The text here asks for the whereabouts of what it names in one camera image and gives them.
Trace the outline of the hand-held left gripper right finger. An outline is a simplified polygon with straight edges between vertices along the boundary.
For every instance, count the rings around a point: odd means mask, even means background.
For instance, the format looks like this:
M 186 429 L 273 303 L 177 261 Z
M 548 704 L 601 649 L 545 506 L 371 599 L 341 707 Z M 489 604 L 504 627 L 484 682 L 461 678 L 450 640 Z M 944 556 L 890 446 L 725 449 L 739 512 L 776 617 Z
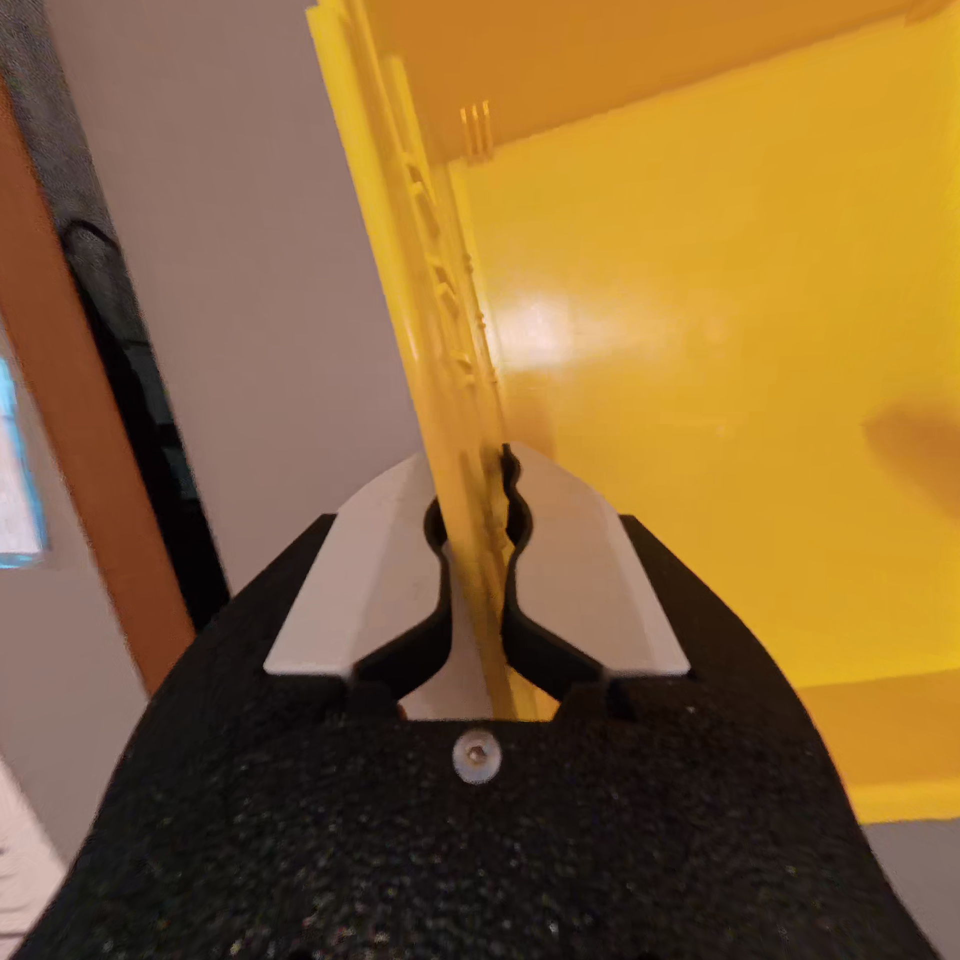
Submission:
M 504 444 L 501 467 L 509 666 L 557 702 L 581 686 L 687 676 L 690 660 L 612 504 L 524 443 Z

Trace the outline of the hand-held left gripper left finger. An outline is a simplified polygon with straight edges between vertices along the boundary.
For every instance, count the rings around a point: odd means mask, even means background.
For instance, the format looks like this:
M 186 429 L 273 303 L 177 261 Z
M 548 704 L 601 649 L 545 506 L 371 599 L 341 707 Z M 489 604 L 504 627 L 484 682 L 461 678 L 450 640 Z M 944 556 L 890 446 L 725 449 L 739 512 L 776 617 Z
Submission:
M 447 540 L 425 454 L 376 476 L 336 513 L 265 672 L 418 690 L 452 647 Z

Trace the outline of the yellow plastic box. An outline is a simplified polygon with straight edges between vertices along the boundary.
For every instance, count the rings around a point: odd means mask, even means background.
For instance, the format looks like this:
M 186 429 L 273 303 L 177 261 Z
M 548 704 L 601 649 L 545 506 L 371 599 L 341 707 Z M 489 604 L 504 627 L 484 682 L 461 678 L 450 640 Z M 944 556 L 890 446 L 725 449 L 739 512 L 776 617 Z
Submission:
M 524 441 L 743 618 L 861 821 L 958 817 L 958 2 L 315 2 Z

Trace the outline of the black furniture part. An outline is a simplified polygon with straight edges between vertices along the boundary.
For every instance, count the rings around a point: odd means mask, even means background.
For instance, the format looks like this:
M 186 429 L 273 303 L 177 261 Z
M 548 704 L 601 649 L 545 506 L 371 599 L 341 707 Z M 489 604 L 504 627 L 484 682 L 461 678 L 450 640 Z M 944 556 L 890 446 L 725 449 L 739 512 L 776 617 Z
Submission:
M 86 219 L 58 238 L 198 633 L 231 595 L 121 248 Z

